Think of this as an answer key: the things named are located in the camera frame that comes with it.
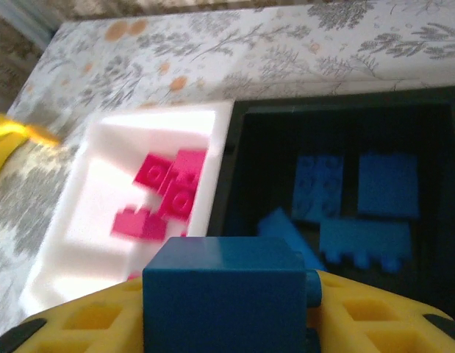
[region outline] table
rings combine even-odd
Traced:
[[[365,1],[62,25],[9,114],[64,138],[23,146],[0,176],[0,334],[89,113],[455,85],[455,1]]]

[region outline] black plastic container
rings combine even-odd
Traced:
[[[235,104],[208,236],[255,236],[283,207],[290,214],[299,155],[345,157],[342,216],[357,215],[359,156],[418,156],[420,218],[413,261],[390,275],[327,264],[355,279],[433,305],[455,318],[455,87]],[[319,226],[295,222],[318,253]]]

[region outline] dark blue lego brick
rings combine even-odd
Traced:
[[[358,213],[418,218],[418,159],[367,154],[359,159]]]
[[[292,250],[302,254],[306,268],[327,271],[281,208],[274,210],[258,223],[258,236],[284,239]]]
[[[328,219],[320,224],[320,251],[330,263],[350,257],[357,268],[370,268],[379,261],[385,272],[395,273],[402,260],[412,259],[407,223]]]
[[[305,352],[304,262],[281,239],[171,238],[143,271],[145,352]]]
[[[320,223],[340,215],[343,158],[301,156],[295,170],[292,218]]]

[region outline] white plastic tray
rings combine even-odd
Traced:
[[[132,183],[149,152],[175,157],[180,148],[207,149],[187,236],[205,236],[233,103],[230,101],[92,118],[26,282],[27,315],[123,282],[141,271],[162,243],[111,236],[118,210],[156,209],[161,198]],[[169,221],[167,238],[186,225]]]

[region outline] pink brick pile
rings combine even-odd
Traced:
[[[205,150],[187,149],[179,150],[175,160],[148,154],[134,182],[157,192],[162,204],[157,211],[126,207],[116,214],[112,233],[135,240],[163,242],[169,218],[188,222],[205,157]]]

